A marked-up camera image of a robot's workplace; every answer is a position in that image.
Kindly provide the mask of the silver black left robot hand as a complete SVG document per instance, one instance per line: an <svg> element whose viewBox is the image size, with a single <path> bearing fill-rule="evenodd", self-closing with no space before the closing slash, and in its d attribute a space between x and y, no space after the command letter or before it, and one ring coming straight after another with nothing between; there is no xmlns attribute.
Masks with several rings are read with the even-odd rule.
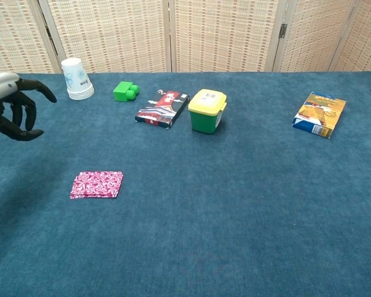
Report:
<svg viewBox="0 0 371 297"><path fill-rule="evenodd" d="M25 90L36 90L52 103L57 99L39 80L23 79L15 72L0 72L0 133L27 142L43 135L44 131L33 128L36 103L24 94Z"/></svg>

